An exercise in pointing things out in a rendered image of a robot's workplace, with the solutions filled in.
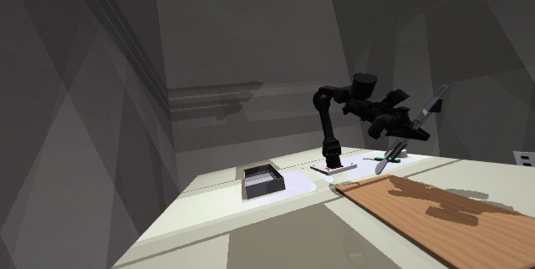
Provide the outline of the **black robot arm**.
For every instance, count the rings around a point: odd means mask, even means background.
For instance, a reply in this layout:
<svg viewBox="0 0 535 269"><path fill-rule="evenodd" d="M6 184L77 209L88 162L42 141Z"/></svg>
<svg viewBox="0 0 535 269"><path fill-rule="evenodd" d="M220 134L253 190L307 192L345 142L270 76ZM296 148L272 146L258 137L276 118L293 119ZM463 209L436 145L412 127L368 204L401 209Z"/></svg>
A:
<svg viewBox="0 0 535 269"><path fill-rule="evenodd" d="M313 104L319 111L323 130L324 141L322 154L326 157L327 167L330 169L336 169L344 167L341 165L339 155L341 155L341 146L339 141L334 138L334 132L329 117L330 100L334 98L334 101L338 104L345 103L342 108L344 115L352 113L359 116L362 108L369 102L367 99L371 96L377 77L372 74L354 74L353 83L346 87L333 87L323 86L318 89L318 92L313 96ZM387 97L380 103L375 102L374 107L379 109L385 114L390 114L391 109L395 109L398 103L406 100L410 96L401 89L396 91L390 91ZM389 112L389 113L388 113Z"/></svg>

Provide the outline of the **grey cylinder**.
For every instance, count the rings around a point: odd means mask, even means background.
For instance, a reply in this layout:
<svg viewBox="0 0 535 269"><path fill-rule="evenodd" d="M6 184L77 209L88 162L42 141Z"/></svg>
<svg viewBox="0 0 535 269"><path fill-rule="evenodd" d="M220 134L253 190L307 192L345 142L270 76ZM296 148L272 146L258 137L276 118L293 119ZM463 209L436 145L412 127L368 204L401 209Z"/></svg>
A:
<svg viewBox="0 0 535 269"><path fill-rule="evenodd" d="M402 150L396 158L406 158L406 157L408 157L407 151Z"/></svg>

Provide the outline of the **wooden board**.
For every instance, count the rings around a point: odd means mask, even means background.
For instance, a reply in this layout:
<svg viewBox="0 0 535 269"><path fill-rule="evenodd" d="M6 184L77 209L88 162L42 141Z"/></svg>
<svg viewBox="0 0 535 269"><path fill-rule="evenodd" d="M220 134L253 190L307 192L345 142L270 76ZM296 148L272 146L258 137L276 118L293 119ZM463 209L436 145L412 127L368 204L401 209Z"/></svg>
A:
<svg viewBox="0 0 535 269"><path fill-rule="evenodd" d="M448 269L535 269L535 218L395 175L335 187Z"/></svg>

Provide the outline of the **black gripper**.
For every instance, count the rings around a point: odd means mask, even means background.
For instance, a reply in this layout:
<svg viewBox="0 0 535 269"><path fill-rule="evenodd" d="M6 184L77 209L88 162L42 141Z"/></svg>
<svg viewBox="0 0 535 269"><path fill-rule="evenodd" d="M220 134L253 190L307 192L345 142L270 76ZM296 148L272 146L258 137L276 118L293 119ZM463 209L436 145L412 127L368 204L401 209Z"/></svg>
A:
<svg viewBox="0 0 535 269"><path fill-rule="evenodd" d="M413 122L410 121L408 115L409 108L401 106L391 109L390 114L385 114L374 106L373 102L369 101L359 113L362 121L367 120L372 123L368 129L368 133L374 139L377 140L384 129L388 131L385 136L424 141L427 141L431 137L422 128L413 128L415 124L411 125Z"/></svg>

